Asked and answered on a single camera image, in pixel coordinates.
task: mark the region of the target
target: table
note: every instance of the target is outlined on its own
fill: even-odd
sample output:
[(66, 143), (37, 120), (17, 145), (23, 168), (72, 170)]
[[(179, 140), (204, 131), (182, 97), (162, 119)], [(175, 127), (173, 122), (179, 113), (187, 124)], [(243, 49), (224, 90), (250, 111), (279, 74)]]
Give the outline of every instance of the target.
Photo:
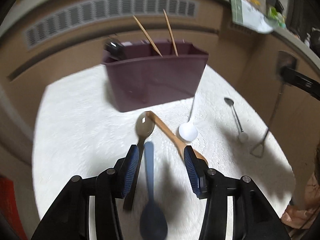
[[(264, 157), (249, 154), (263, 136), (266, 125), (252, 107), (212, 68), (206, 66), (197, 93), (194, 124), (199, 135), (191, 143), (208, 160), (209, 167), (225, 176), (250, 176), (275, 211), (281, 216), (294, 190), (294, 175), (277, 141), (270, 134)], [(249, 141), (242, 145), (232, 109), (235, 102), (239, 119)], [(59, 192), (74, 175), (97, 176), (125, 156), (138, 142), (137, 117), (147, 110), (156, 113), (176, 133), (188, 120), (192, 98), (127, 113), (112, 105), (109, 82), (103, 65), (67, 76), (49, 85), (39, 108), (34, 149), (33, 183), (36, 204), (42, 218)], [(168, 240), (198, 239), (206, 200), (193, 194), (184, 163), (173, 143), (155, 127), (148, 138), (155, 146), (154, 195), (168, 223)], [(134, 211), (122, 211), (117, 199), (124, 239), (141, 239), (139, 218), (147, 203), (144, 159), (138, 178)], [(96, 239), (94, 197), (90, 199), (90, 239)], [(227, 238), (232, 239), (232, 198), (228, 199)]]

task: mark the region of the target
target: metal spoon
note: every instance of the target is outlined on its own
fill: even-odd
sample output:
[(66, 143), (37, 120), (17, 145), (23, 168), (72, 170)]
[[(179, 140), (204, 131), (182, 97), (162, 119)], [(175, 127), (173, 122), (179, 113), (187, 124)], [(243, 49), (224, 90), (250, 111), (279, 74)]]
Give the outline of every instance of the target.
[(153, 132), (153, 129), (155, 127), (155, 123), (146, 115), (147, 112), (143, 112), (137, 119), (136, 122), (136, 133), (139, 136), (139, 141), (137, 143), (138, 149), (139, 149), (139, 160), (138, 165), (136, 169), (136, 173), (133, 177), (133, 182), (131, 185), (130, 192), (127, 194), (127, 196), (124, 199), (123, 203), (123, 209), (127, 211), (132, 210), (133, 200), (134, 200), (134, 193), (136, 190), (137, 180), (138, 180), (138, 174), (141, 164), (141, 158), (142, 158), (142, 152), (143, 152), (143, 144), (145, 140), (150, 136), (150, 134)]
[(236, 114), (236, 118), (237, 118), (237, 121), (238, 121), (238, 125), (240, 127), (240, 134), (238, 136), (239, 138), (239, 141), (241, 143), (245, 143), (248, 139), (249, 139), (249, 136), (246, 132), (243, 131), (242, 129), (242, 126), (241, 126), (241, 123), (240, 123), (240, 120), (238, 118), (238, 115), (237, 115), (237, 112), (236, 112), (236, 109), (234, 107), (234, 101), (231, 99), (231, 98), (224, 98), (224, 101), (230, 106), (233, 108), (233, 111), (235, 111), (235, 114)]
[(193, 98), (192, 110), (191, 115), (188, 122), (182, 123), (179, 126), (179, 134), (182, 139), (186, 140), (187, 142), (192, 142), (198, 136), (198, 131), (195, 125), (193, 124), (193, 109), (196, 103), (196, 95)]
[(149, 201), (140, 217), (140, 234), (144, 240), (164, 240), (168, 234), (165, 216), (153, 198), (153, 143), (144, 144), (144, 158)]

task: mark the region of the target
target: wooden chopstick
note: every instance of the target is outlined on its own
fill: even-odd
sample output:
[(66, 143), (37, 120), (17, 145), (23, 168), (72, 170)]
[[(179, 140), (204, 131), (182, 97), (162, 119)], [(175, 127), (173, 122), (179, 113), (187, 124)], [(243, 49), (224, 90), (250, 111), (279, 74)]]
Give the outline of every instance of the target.
[(146, 30), (144, 29), (144, 27), (141, 25), (141, 23), (138, 21), (138, 19), (133, 15), (133, 18), (136, 20), (137, 24), (139, 25), (140, 29), (143, 31), (144, 35), (147, 37), (148, 41), (151, 43), (153, 49), (158, 52), (158, 54), (162, 57), (159, 49), (157, 48), (157, 46), (155, 45), (155, 43), (153, 42), (153, 40), (150, 38), (149, 34), (146, 32)]
[(169, 29), (169, 33), (170, 33), (171, 41), (172, 41), (172, 44), (173, 44), (174, 52), (176, 53), (176, 56), (178, 57), (178, 51), (177, 51), (176, 43), (174, 42), (172, 30), (171, 30), (170, 23), (169, 23), (169, 19), (168, 19), (168, 17), (167, 17), (167, 14), (166, 14), (166, 12), (165, 12), (165, 9), (163, 9), (163, 13), (164, 13), (164, 17), (165, 17), (165, 20), (166, 20), (166, 22), (167, 22), (167, 26), (168, 26), (168, 29)]

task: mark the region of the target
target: wooden spoon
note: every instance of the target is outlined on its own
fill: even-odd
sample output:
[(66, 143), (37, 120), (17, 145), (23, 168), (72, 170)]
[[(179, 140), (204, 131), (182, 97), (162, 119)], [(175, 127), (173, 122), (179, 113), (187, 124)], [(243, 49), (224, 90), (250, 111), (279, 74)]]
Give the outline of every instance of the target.
[[(187, 146), (183, 141), (181, 141), (177, 136), (175, 136), (170, 129), (165, 125), (164, 122), (152, 111), (146, 112), (147, 116), (155, 122), (155, 124), (165, 133), (165, 135), (174, 143), (174, 145), (177, 147), (178, 152), (182, 160), (183, 158), (183, 151), (184, 148)], [(193, 149), (198, 159), (203, 159), (207, 165), (208, 162), (205, 157), (203, 157), (200, 153), (198, 153), (195, 149)]]

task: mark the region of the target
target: metal bolt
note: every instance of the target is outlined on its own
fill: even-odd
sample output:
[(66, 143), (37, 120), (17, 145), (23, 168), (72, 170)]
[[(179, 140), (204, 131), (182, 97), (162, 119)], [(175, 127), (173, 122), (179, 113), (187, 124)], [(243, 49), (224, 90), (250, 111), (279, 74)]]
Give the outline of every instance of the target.
[(114, 168), (107, 169), (107, 174), (112, 175), (112, 174), (115, 174), (115, 173), (116, 173), (116, 170)]
[(249, 176), (243, 176), (242, 179), (246, 183), (249, 183), (251, 181), (251, 178)]
[(215, 175), (217, 173), (217, 171), (215, 169), (207, 169), (207, 173), (209, 175)]
[(80, 176), (79, 176), (79, 175), (76, 175), (76, 176), (73, 176), (73, 177), (71, 178), (71, 181), (72, 181), (72, 182), (77, 182), (77, 181), (79, 181), (79, 179), (80, 179)]

